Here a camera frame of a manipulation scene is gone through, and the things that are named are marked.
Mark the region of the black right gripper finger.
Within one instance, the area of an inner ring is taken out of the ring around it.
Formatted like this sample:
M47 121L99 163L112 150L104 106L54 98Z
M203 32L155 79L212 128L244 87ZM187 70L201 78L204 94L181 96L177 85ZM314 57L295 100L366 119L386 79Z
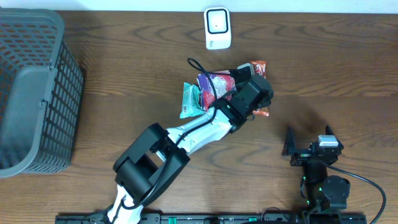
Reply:
M293 129L289 126L287 128L287 135L286 135L286 139L285 139L285 143L284 143L281 155L282 156L291 156L295 152L296 152L296 147L295 147Z
M326 126L325 133L326 133L326 135L335 135L333 130L331 129L331 127L329 125ZM339 148L340 150L343 150L344 149L344 145L341 143L341 141L338 138L337 138L337 140L339 142L339 145L338 145L337 148Z

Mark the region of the red orange snack bag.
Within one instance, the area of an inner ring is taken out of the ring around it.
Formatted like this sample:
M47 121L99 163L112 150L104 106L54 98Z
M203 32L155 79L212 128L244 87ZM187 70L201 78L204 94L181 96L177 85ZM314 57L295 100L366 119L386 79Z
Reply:
M265 60L251 60L249 63L254 67L254 73L266 78L267 62ZM253 111L254 115L269 117L268 107L259 108Z

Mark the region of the purple red noodle packet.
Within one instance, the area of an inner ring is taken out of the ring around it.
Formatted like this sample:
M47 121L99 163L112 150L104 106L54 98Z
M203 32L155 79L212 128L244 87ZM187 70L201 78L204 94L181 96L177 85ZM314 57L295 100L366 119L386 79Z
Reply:
M217 98L222 97L230 90L235 90L235 80L230 76L228 70L218 71L216 74L209 74L211 81L215 87ZM200 103L204 111L214 102L215 96L210 81L204 73L197 76L198 86L200 88Z

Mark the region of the teal white snack packet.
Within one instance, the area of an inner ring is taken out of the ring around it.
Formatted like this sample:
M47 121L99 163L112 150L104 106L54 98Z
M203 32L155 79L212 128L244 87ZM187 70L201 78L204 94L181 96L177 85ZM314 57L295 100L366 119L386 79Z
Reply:
M180 119L204 114L200 103L201 91L199 87L190 83L183 84L182 109Z

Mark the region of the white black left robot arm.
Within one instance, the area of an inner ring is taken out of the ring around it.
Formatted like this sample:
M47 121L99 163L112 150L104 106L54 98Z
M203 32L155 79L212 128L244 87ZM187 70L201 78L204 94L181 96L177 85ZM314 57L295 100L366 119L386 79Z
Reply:
M111 223L139 223L142 209L157 200L203 146L236 132L254 110L269 106L271 84L252 75L230 99L220 98L187 124L163 128L154 123L114 163L118 192L106 213Z

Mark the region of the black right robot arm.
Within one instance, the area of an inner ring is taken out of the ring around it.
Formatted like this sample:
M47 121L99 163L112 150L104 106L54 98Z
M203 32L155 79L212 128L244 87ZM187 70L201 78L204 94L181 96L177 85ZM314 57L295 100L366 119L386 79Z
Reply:
M347 208L350 182L337 175L328 175L328 166L338 160L344 146L329 126L325 134L319 135L309 147L296 147L292 128L282 150L283 156L290 157L290 165L303 168L300 193L308 199L308 205L314 212L339 212Z

